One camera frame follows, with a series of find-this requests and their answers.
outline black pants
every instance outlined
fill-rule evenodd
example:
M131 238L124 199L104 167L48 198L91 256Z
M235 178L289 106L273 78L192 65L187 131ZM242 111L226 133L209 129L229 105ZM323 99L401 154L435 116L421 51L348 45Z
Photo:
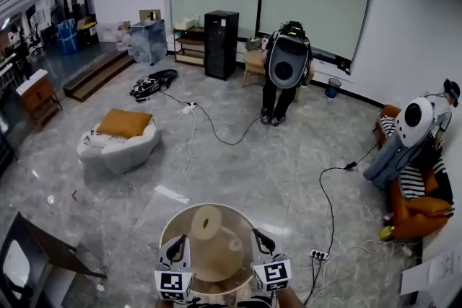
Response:
M281 118L286 115L287 108L290 103L295 98L295 93L297 92L296 87L291 87L290 89L283 89L279 100L277 102L276 108L274 108L274 103L276 102L276 91L277 87L273 84L273 81L268 76L268 69L266 70L266 84L263 87L263 111L264 115L273 115L276 118Z

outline white chair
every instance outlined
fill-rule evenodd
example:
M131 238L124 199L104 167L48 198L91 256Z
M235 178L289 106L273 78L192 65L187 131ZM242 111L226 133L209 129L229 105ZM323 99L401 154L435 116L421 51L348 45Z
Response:
M111 140L110 136L104 135L105 139L94 140L97 137L98 135L92 135L91 131L83 134L77 147L80 160L84 164L102 161L109 170L121 174L139 166L147 159L159 143L160 129L151 120L142 136Z

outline orange sofa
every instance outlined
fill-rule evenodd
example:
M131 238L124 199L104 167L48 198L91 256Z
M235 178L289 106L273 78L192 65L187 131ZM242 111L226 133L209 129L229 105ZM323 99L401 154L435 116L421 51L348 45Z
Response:
M400 112L399 108L386 105L380 115L396 118ZM377 128L380 146L382 146L386 141L386 136L379 122L375 124L375 127ZM422 177L425 184L425 194L428 195L438 189L433 168L423 172ZM432 198L431 196L408 201L401 195L397 179L391 183L389 189L393 207L394 237L425 237L448 222L445 214L451 210L451 205L447 201Z

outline black shoe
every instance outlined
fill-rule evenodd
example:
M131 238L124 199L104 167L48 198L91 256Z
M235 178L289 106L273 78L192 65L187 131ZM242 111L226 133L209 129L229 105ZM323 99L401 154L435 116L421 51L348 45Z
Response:
M280 123L285 122L286 119L287 119L287 118L286 118L285 115L283 115L281 118L273 117L273 118L271 119L271 125L274 126L274 127L276 127L276 126L278 126Z
M261 122L262 122L264 125L270 124L270 122L271 122L271 116L270 116L270 115L262 115L262 116L261 116Z

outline wooden platform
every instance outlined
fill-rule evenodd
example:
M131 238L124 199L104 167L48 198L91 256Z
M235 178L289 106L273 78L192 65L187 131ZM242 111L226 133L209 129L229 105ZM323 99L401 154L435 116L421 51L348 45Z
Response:
M88 69L64 86L64 94L84 102L124 69L134 63L126 51L113 51L95 60Z

